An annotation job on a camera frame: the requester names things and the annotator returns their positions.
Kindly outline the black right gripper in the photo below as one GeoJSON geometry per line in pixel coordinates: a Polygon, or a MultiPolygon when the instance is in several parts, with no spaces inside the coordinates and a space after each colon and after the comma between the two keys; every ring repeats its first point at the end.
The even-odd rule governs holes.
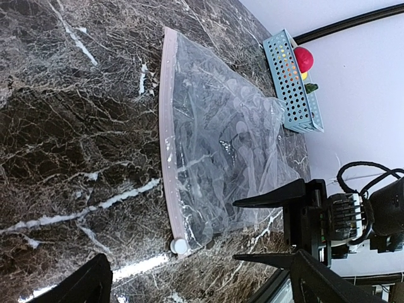
{"type": "MultiPolygon", "coordinates": [[[[239,199],[232,203],[239,208],[283,207],[283,238],[286,245],[303,249],[327,267],[331,266],[331,242],[325,237],[327,199],[325,182],[297,179],[268,193],[239,199]]],[[[236,254],[234,260],[261,263],[280,269],[290,269],[295,254],[236,254]]]]}

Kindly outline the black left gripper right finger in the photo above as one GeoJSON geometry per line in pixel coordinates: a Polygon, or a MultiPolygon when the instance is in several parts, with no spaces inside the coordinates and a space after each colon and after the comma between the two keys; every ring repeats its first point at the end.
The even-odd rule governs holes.
{"type": "Polygon", "coordinates": [[[294,302],[382,302],[342,279],[303,250],[291,254],[290,280],[294,302]]]}

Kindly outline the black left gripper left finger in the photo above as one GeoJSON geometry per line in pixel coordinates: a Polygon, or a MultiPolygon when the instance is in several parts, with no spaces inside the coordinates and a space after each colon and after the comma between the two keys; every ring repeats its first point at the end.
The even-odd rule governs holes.
{"type": "Polygon", "coordinates": [[[106,255],[99,253],[56,287],[30,302],[110,302],[112,278],[106,255]]]}

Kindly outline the clear zip top bag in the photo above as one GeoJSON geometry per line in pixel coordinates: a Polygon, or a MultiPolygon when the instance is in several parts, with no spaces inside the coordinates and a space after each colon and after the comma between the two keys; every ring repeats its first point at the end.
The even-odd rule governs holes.
{"type": "Polygon", "coordinates": [[[183,258],[270,210],[232,203],[299,178],[283,149],[283,106],[217,55],[166,28],[158,96],[163,186],[183,258]]]}

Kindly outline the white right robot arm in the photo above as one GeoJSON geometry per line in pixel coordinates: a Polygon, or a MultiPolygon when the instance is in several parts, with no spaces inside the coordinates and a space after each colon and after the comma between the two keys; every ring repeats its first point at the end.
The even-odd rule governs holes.
{"type": "Polygon", "coordinates": [[[292,181],[266,194],[234,201],[240,208],[281,208],[286,245],[331,266],[364,247],[377,253],[403,249],[403,179],[360,193],[328,195],[325,181],[292,181]]]}

